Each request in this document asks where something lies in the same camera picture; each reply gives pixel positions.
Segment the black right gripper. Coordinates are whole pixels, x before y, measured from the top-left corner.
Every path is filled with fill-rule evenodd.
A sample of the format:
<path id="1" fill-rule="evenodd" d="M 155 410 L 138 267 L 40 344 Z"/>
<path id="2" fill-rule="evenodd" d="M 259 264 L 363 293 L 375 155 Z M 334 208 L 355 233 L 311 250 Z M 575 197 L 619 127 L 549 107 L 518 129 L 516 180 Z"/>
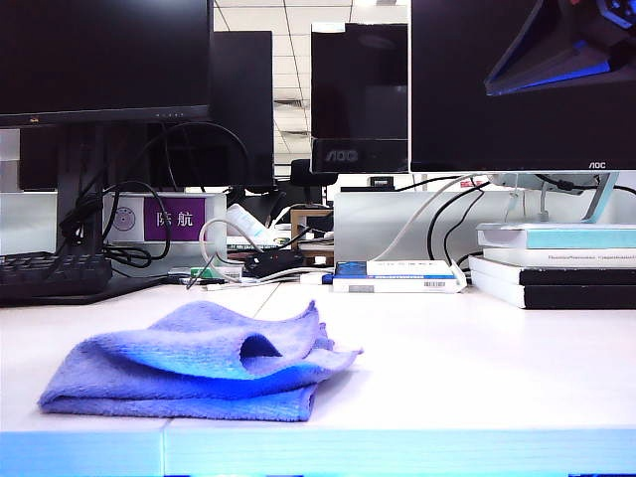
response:
<path id="1" fill-rule="evenodd" d="M 563 1 L 538 1 L 516 38 L 484 80 L 490 96 L 592 84 L 610 71 L 635 70 L 635 2 L 592 2 L 600 17 L 592 34 L 597 56 L 575 31 Z"/>

